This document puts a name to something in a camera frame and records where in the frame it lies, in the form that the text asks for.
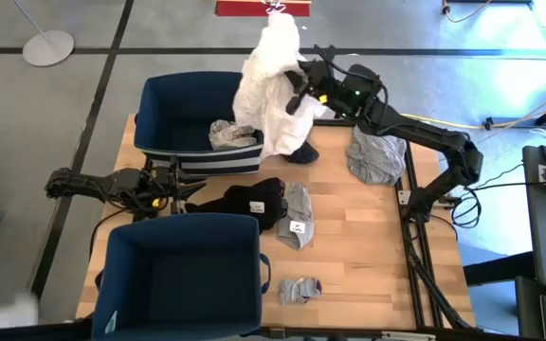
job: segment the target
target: table leg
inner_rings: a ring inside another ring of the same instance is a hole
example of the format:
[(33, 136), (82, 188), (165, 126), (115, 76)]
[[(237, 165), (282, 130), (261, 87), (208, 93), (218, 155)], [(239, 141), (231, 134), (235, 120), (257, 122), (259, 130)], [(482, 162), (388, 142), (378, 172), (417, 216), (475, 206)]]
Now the table leg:
[(534, 279), (535, 263), (532, 251), (499, 260), (467, 265), (463, 268), (466, 285), (513, 280), (517, 276)]

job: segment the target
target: blue bin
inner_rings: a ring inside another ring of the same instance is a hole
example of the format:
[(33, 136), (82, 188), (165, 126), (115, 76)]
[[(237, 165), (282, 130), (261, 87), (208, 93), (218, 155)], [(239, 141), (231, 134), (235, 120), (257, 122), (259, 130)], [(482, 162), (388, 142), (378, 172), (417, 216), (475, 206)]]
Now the blue bin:
[(103, 340), (211, 340), (261, 325), (256, 219), (182, 214), (114, 229), (92, 336)]
[(237, 72), (188, 72), (148, 79), (136, 119), (134, 145), (154, 160), (175, 155), (180, 169), (194, 175), (252, 173), (260, 167), (264, 137), (257, 145), (215, 152), (209, 127), (234, 121), (233, 99), (242, 78)]

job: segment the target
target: bin handle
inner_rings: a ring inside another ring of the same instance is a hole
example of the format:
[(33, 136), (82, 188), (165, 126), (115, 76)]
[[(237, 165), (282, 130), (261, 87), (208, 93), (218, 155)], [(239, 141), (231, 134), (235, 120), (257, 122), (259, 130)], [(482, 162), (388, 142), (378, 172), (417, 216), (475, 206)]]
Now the bin handle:
[(263, 254), (261, 254), (261, 261), (268, 268), (269, 274), (268, 280), (261, 287), (261, 294), (265, 294), (269, 290), (269, 284), (271, 283), (271, 262), (269, 261), (269, 258)]

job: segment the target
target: white towel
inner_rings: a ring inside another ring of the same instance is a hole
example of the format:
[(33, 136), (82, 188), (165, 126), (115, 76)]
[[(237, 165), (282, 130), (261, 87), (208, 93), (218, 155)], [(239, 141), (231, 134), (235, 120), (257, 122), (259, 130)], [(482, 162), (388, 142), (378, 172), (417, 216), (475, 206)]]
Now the white towel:
[(302, 73), (298, 60), (300, 36), (289, 14), (269, 16), (258, 46), (244, 62), (242, 81), (233, 101), (235, 122), (263, 131), (261, 159), (269, 155), (289, 155), (306, 140), (313, 119), (321, 117), (326, 107), (318, 100), (305, 97), (293, 116), (285, 106), (294, 96), (286, 71)]

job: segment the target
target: yellow cable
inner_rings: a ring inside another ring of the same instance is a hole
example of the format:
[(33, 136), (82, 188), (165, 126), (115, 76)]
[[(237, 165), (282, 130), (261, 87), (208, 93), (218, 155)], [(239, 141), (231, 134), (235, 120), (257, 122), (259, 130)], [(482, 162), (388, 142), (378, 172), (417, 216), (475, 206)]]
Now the yellow cable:
[(462, 19), (454, 19), (450, 16), (450, 6), (447, 5), (447, 1), (444, 0), (444, 14), (446, 15), (447, 17), (447, 20), (451, 21), (452, 23), (460, 23), (462, 21), (465, 21), (467, 19), (469, 19), (470, 17), (474, 16), (475, 14), (479, 13), (480, 11), (482, 11), (483, 8), (485, 8), (486, 6), (488, 6), (490, 3), (492, 2), (492, 0), (487, 0), (485, 3), (483, 3), (476, 11), (474, 11), (473, 13), (465, 16), (465, 18), (462, 18)]
[[(516, 119), (516, 120), (513, 120), (513, 121), (510, 121), (510, 122), (504, 122), (504, 123), (499, 123), (499, 124), (493, 124), (492, 127), (493, 128), (502, 128), (502, 127), (507, 127), (509, 125), (515, 125), (525, 119), (531, 119), (531, 118), (536, 118), (536, 117), (541, 117), (543, 115), (546, 114), (546, 110), (542, 113), (532, 113), (532, 114), (529, 114), (529, 115), (526, 115), (525, 117), (523, 117), (523, 119)], [(461, 123), (454, 123), (454, 122), (448, 122), (448, 121), (444, 121), (444, 120), (441, 120), (441, 119), (437, 119), (437, 118), (431, 118), (431, 117), (422, 117), (422, 116), (418, 116), (418, 115), (413, 115), (413, 114), (400, 114), (401, 116), (403, 117), (409, 117), (409, 118), (414, 118), (414, 119), (420, 119), (420, 120), (424, 120), (424, 121), (427, 121), (427, 122), (433, 122), (433, 123), (439, 123), (439, 124), (444, 124), (446, 126), (450, 126), (450, 127), (456, 127), (456, 128), (464, 128), (464, 129), (485, 129), (484, 126), (482, 125), (479, 125), (479, 126), (476, 126), (476, 125), (469, 125), (469, 124), (461, 124)]]

